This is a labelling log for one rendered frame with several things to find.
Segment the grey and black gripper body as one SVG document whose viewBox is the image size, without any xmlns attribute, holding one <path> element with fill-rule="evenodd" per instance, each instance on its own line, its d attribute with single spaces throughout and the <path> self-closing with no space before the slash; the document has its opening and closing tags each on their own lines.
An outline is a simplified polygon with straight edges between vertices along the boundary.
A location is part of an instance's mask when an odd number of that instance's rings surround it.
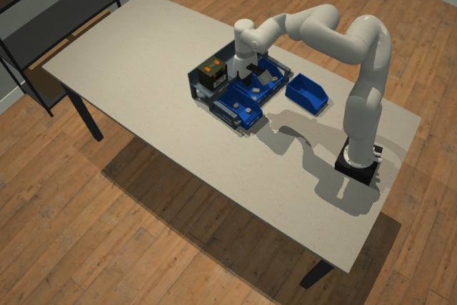
<svg viewBox="0 0 457 305">
<path fill-rule="evenodd" d="M 237 55 L 233 58 L 233 75 L 236 75 L 238 71 L 238 75 L 241 79 L 246 78 L 252 71 L 246 69 L 249 64 L 255 64 L 258 66 L 258 57 L 257 53 L 254 56 L 248 59 L 242 59 Z"/>
</svg>

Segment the blue bin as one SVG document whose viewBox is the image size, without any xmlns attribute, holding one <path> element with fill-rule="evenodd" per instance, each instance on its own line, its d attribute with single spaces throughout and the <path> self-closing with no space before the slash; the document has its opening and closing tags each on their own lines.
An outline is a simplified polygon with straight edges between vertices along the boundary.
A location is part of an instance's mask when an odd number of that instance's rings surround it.
<svg viewBox="0 0 457 305">
<path fill-rule="evenodd" d="M 217 98 L 217 101 L 238 115 L 238 120 L 241 120 L 239 125 L 247 131 L 263 116 L 263 111 L 258 104 L 234 86 Z M 233 107 L 235 103 L 238 104 L 237 109 Z M 247 108 L 251 109 L 250 114 L 246 113 Z"/>
<path fill-rule="evenodd" d="M 275 91 L 280 85 L 282 85 L 284 81 L 284 76 L 278 69 L 278 67 L 274 64 L 272 64 L 270 61 L 267 61 L 266 59 L 262 58 L 258 61 L 258 67 L 265 69 L 267 68 L 269 73 L 272 75 L 272 77 L 277 76 L 278 81 L 276 82 L 268 82 L 267 87 L 269 89 L 269 93 L 271 94 L 273 91 Z"/>
<path fill-rule="evenodd" d="M 328 96 L 323 88 L 301 73 L 286 85 L 285 96 L 302 106 L 314 116 L 328 102 Z"/>
<path fill-rule="evenodd" d="M 234 83 L 235 82 L 235 83 Z M 237 85 L 238 84 L 238 85 Z M 230 89 L 232 86 L 236 87 L 238 90 L 242 91 L 246 95 L 250 96 L 256 96 L 257 100 L 255 102 L 259 105 L 268 95 L 269 95 L 269 89 L 267 86 L 263 86 L 261 82 L 258 80 L 255 74 L 252 74 L 251 77 L 251 85 L 249 87 L 243 85 L 243 81 L 237 81 L 234 80 L 231 82 L 226 89 Z M 242 87 L 242 88 L 241 88 Z M 253 88 L 258 88 L 260 89 L 259 94 L 253 94 Z"/>
</svg>

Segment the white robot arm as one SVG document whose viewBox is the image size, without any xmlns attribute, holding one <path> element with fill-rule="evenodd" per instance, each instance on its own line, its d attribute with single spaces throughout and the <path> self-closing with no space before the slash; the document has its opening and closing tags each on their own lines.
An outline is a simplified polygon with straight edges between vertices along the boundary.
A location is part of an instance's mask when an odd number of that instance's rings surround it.
<svg viewBox="0 0 457 305">
<path fill-rule="evenodd" d="M 340 62 L 361 64 L 345 106 L 343 129 L 350 138 L 343 157 L 350 166 L 363 169 L 374 161 L 382 162 L 373 145 L 391 62 L 391 36 L 383 22 L 369 14 L 355 19 L 345 36 L 335 31 L 339 21 L 338 9 L 330 4 L 279 14 L 257 29 L 252 20 L 240 19 L 234 24 L 235 50 L 238 57 L 248 59 L 256 52 L 266 52 L 280 36 L 288 34 Z"/>
</svg>

